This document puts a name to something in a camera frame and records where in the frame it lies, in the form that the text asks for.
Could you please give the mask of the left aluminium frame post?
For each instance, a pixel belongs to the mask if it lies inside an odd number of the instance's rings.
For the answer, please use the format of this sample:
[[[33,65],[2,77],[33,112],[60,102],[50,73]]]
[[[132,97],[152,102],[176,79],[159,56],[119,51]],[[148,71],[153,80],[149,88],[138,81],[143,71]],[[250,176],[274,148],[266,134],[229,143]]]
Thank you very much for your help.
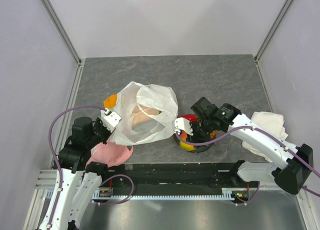
[[[56,13],[54,6],[52,5],[50,0],[40,0],[42,6],[46,10],[49,18],[51,19],[52,23],[54,24],[58,34],[60,35],[62,41],[64,42],[65,46],[67,47],[68,51],[70,52],[72,58],[75,62],[80,65],[82,63],[82,59],[80,58],[79,54],[77,53],[74,45],[71,42],[58,14]]]

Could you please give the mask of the orange cloth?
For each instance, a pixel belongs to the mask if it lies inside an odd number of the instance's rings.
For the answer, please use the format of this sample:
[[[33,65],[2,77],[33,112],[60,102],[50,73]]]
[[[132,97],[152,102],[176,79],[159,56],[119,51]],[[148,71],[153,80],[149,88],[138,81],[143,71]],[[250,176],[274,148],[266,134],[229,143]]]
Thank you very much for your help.
[[[113,108],[117,103],[117,94],[112,94],[103,101],[103,106],[107,109]]]

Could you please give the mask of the white plastic bag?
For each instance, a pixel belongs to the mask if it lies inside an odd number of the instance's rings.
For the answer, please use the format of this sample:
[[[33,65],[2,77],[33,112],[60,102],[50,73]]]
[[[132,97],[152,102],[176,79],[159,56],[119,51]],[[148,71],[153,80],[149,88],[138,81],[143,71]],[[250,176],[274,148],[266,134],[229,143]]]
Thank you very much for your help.
[[[132,81],[103,105],[121,117],[110,137],[117,145],[148,144],[174,134],[179,108],[171,87]]]

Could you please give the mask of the right aluminium frame post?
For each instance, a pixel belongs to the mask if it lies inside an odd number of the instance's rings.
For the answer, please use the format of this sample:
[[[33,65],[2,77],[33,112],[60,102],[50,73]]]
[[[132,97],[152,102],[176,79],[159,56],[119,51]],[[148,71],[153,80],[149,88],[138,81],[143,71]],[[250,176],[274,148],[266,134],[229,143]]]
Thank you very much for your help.
[[[287,13],[289,12],[291,6],[293,5],[295,0],[285,0],[282,7],[280,8],[275,20],[273,21],[270,29],[268,30],[262,44],[260,45],[256,55],[254,56],[255,63],[257,64],[260,59],[262,58],[264,52],[266,51],[267,47],[271,43],[273,37],[277,33],[280,25],[282,24],[283,20],[285,19]]]

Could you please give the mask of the blue ceramic plate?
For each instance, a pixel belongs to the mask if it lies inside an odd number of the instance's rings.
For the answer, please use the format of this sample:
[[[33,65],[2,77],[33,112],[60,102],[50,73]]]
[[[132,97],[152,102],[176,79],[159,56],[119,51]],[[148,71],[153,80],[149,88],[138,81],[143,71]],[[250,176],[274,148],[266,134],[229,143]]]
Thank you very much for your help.
[[[176,135],[173,136],[174,137],[174,140],[175,142],[178,144],[179,146],[179,139],[177,138]],[[189,153],[202,153],[202,152],[205,152],[207,151],[209,148],[211,148],[213,146],[213,143],[212,144],[209,144],[209,145],[202,145],[202,146],[195,146],[196,147],[196,150],[193,151],[193,152],[189,152]]]

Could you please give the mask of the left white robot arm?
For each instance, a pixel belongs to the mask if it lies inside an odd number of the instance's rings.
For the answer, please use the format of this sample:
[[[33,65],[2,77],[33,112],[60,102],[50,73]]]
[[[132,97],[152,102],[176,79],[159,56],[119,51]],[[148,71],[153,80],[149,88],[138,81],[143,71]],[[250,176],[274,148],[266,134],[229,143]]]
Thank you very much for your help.
[[[108,166],[91,159],[91,150],[105,144],[111,132],[100,118],[77,118],[58,153],[56,181],[40,230],[78,230],[98,187],[110,181]]]

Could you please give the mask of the pink cap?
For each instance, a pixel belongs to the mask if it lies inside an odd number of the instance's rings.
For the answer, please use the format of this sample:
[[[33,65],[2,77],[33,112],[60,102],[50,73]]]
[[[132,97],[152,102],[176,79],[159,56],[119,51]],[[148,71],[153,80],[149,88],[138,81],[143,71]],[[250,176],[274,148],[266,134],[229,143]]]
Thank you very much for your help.
[[[90,150],[91,157],[86,166],[91,162],[106,164],[108,167],[119,166],[125,163],[133,154],[133,146],[118,145],[114,142],[99,143]]]

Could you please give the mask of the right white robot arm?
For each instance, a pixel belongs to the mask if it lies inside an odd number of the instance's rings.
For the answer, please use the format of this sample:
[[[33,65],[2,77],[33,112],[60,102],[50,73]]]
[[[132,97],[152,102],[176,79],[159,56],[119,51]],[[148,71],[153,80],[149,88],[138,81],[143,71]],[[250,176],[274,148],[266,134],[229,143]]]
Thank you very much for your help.
[[[245,182],[271,182],[285,192],[296,195],[314,169],[313,149],[307,144],[297,146],[281,140],[255,124],[244,113],[231,104],[217,107],[205,97],[201,97],[192,107],[198,118],[192,122],[195,145],[210,145],[206,136],[213,131],[223,131],[256,148],[268,157],[270,162],[252,163],[242,161],[229,174],[229,181],[235,187]]]

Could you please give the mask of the fake fruit green leaves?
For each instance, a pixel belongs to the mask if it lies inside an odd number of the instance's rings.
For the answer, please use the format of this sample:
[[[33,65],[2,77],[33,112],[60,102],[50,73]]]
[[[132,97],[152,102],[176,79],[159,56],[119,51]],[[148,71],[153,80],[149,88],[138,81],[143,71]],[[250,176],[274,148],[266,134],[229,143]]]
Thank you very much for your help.
[[[216,130],[212,131],[212,132],[210,133],[210,139],[211,139],[211,140],[215,139],[215,138],[216,138],[216,135],[217,135],[217,131],[216,131]]]

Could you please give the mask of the aluminium frame post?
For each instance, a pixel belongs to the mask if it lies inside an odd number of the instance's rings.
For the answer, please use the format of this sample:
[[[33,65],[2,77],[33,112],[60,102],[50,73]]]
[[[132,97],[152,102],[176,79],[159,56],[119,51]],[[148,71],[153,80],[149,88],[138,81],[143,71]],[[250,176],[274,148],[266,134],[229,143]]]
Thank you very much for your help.
[[[267,47],[271,43],[273,37],[277,33],[280,25],[282,24],[283,20],[285,19],[287,13],[289,12],[291,6],[293,5],[295,0],[285,0],[282,7],[280,8],[275,20],[273,21],[270,29],[268,30],[262,44],[260,45],[256,55],[254,56],[255,63],[257,64],[260,59],[262,58],[264,52],[266,51]]]
[[[68,51],[70,52],[72,58],[75,62],[80,65],[82,63],[82,59],[80,58],[79,54],[77,53],[74,45],[71,42],[58,14],[56,13],[54,6],[52,5],[50,0],[40,0],[42,6],[46,10],[49,18],[51,19],[52,23],[54,24],[58,34],[60,35],[62,41],[64,42],[65,46],[67,47]]]

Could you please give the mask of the white folded towel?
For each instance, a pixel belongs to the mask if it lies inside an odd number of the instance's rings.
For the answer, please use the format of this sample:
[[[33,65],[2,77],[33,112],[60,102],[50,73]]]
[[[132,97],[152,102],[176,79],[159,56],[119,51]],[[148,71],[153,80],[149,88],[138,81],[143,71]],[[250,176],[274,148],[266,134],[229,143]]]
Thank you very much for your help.
[[[285,119],[281,114],[266,111],[255,111],[251,116],[251,121],[281,140],[285,140],[288,137],[284,127]],[[270,158],[247,142],[243,141],[241,146],[251,153],[263,157],[266,161],[272,162]]]

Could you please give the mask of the fake yellow green mango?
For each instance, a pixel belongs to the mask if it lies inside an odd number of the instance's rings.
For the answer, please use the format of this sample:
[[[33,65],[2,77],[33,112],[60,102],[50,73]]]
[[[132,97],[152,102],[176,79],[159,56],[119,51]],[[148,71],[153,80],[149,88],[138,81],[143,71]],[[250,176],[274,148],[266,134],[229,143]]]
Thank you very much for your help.
[[[188,142],[189,139],[188,139],[188,134],[186,132],[182,132],[179,137],[185,141],[185,142]],[[190,144],[187,144],[185,142],[182,142],[181,140],[179,141],[179,147],[182,149],[182,150],[185,150],[187,152],[193,152],[196,150],[196,147],[193,146],[193,145],[190,145]]]

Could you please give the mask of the fake red bell pepper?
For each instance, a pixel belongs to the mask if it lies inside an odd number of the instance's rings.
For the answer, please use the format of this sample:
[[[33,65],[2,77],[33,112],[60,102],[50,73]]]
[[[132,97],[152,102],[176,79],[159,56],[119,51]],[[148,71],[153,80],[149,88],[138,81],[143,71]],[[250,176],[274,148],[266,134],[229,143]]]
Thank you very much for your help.
[[[198,118],[195,114],[185,114],[181,116],[184,119],[187,119],[190,122],[197,122]]]

